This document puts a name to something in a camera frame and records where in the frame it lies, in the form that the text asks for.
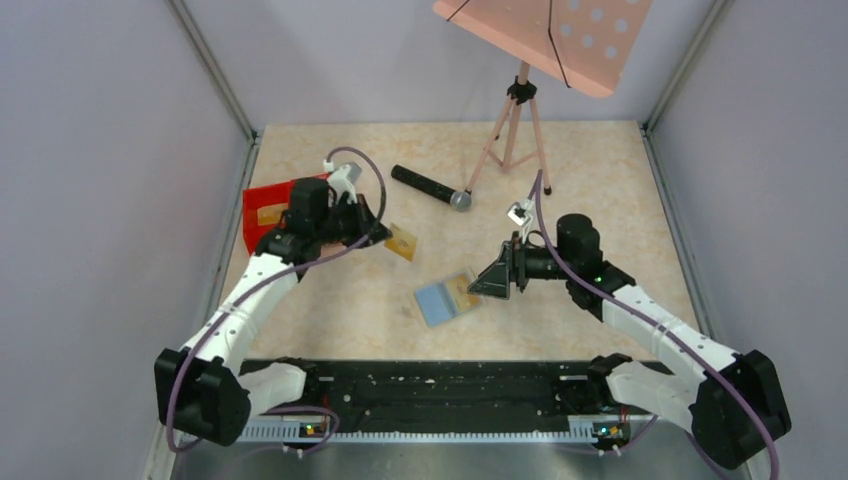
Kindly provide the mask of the gold credit card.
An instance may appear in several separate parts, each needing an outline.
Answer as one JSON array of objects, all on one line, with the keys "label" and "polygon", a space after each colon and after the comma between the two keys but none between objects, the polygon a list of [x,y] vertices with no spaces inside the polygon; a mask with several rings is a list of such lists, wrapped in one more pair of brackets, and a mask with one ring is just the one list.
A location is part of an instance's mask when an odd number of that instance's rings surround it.
[{"label": "gold credit card", "polygon": [[390,237],[384,241],[384,246],[406,261],[413,262],[417,251],[418,237],[395,223],[390,224],[389,230]]}]

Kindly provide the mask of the red plastic bin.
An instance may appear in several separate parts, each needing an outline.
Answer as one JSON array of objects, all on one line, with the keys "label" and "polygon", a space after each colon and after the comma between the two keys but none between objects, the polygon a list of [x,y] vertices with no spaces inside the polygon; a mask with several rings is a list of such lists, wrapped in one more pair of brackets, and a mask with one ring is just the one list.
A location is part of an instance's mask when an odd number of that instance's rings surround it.
[{"label": "red plastic bin", "polygon": [[304,177],[281,183],[247,188],[242,192],[242,237],[248,255],[253,255],[261,238],[273,228],[285,227],[285,211],[297,182]]}]

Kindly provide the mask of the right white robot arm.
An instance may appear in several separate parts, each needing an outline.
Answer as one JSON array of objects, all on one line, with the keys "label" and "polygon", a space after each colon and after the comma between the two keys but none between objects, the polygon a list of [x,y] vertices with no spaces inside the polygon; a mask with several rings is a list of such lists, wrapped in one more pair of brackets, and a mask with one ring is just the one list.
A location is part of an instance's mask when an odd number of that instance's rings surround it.
[{"label": "right white robot arm", "polygon": [[604,259],[600,234],[585,215],[562,216],[553,247],[514,233],[468,291],[508,299],[513,288],[524,290],[535,279],[564,281],[579,308],[666,367],[661,373],[619,353],[593,359],[587,382],[598,405],[633,406],[665,419],[724,469],[766,452],[772,475],[779,475],[775,442],[790,431],[791,419],[769,357],[726,347],[659,306],[633,277]]}]

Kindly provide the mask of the gold card in bin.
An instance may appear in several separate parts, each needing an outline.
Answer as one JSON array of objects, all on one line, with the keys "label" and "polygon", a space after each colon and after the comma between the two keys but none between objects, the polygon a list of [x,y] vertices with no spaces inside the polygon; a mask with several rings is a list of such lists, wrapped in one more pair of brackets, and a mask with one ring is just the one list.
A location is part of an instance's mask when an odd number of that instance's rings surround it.
[{"label": "gold card in bin", "polygon": [[262,206],[256,211],[256,224],[262,227],[281,224],[286,209],[284,203]]}]

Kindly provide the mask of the pink music stand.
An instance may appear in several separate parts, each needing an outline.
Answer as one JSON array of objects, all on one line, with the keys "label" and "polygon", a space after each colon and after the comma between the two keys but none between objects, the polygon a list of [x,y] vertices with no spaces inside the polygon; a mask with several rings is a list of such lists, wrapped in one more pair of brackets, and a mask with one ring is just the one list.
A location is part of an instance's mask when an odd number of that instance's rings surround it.
[{"label": "pink music stand", "polygon": [[519,60],[505,101],[464,188],[472,194],[487,161],[502,171],[537,160],[551,194],[541,130],[537,69],[591,98],[617,89],[652,0],[437,1],[436,15]]}]

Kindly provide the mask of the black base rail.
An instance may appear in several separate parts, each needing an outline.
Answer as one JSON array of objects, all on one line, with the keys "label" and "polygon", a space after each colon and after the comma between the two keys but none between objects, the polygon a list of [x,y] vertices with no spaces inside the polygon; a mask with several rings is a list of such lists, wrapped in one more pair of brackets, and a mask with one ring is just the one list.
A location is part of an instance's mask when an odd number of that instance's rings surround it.
[{"label": "black base rail", "polygon": [[602,404],[587,361],[279,361],[307,374],[296,403],[335,412],[343,434],[565,433],[642,414]]}]

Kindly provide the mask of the black handheld microphone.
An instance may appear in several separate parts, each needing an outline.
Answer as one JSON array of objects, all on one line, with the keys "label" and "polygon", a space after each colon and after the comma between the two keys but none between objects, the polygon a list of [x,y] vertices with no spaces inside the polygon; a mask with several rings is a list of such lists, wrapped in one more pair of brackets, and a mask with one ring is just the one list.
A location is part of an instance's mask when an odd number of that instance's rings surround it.
[{"label": "black handheld microphone", "polygon": [[393,166],[390,174],[393,179],[448,204],[458,212],[471,208],[472,197],[467,191],[453,189],[402,165]]}]

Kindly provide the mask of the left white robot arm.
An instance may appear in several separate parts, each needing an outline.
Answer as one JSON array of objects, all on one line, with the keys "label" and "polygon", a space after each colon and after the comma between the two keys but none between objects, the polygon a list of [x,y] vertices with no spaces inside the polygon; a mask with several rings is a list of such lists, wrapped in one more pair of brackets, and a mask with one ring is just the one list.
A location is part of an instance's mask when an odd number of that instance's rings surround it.
[{"label": "left white robot arm", "polygon": [[170,434],[229,446],[249,419],[299,400],[305,369],[274,362],[242,373],[250,345],[307,270],[325,262],[325,246],[343,244],[352,251],[391,235],[341,173],[294,181],[281,219],[258,240],[213,316],[182,347],[164,349],[156,358],[159,420]]}]

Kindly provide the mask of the gold card in holder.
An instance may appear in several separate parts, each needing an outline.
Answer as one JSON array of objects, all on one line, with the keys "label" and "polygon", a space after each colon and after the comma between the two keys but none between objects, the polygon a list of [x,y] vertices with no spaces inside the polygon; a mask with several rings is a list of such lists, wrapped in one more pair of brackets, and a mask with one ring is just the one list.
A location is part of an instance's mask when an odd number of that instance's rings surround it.
[{"label": "gold card in holder", "polygon": [[468,291],[471,283],[472,278],[467,273],[459,273],[446,279],[444,282],[449,303],[457,315],[464,314],[481,306],[481,299]]}]

